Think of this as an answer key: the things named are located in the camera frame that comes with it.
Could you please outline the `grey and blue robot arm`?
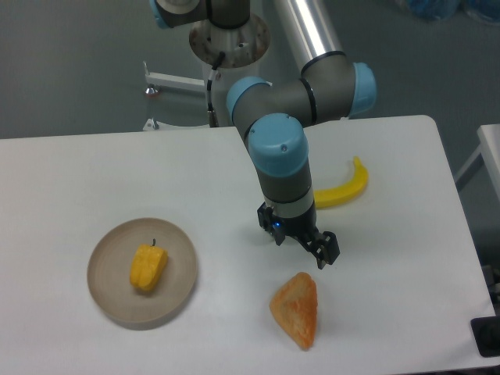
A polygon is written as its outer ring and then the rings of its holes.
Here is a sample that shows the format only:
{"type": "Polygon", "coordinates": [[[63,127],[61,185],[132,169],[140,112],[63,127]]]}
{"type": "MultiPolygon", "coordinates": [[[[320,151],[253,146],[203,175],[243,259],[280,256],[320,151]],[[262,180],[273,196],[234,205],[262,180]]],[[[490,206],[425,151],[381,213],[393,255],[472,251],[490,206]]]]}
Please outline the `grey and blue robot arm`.
{"type": "Polygon", "coordinates": [[[313,190],[305,128],[349,118],[377,99],[373,71],[348,61],[321,1],[276,1],[300,76],[288,84],[250,77],[270,45],[265,23],[247,1],[152,1],[161,28],[191,25],[189,42],[209,68],[205,100],[211,127],[241,135],[265,201],[259,225],[277,244],[295,239],[319,267],[340,250],[336,236],[316,227],[319,195],[313,190]]]}

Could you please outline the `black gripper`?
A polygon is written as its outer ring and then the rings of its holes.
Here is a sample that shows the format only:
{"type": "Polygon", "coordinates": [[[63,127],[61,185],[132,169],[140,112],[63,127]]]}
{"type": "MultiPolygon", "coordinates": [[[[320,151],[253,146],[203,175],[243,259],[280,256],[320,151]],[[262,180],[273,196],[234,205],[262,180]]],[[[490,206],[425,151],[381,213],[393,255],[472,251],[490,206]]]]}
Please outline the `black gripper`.
{"type": "Polygon", "coordinates": [[[284,242],[284,236],[296,237],[296,241],[316,258],[319,270],[326,265],[331,266],[338,258],[336,235],[330,231],[315,230],[316,207],[313,200],[264,202],[257,215],[259,226],[271,235],[277,246],[284,242]]]}

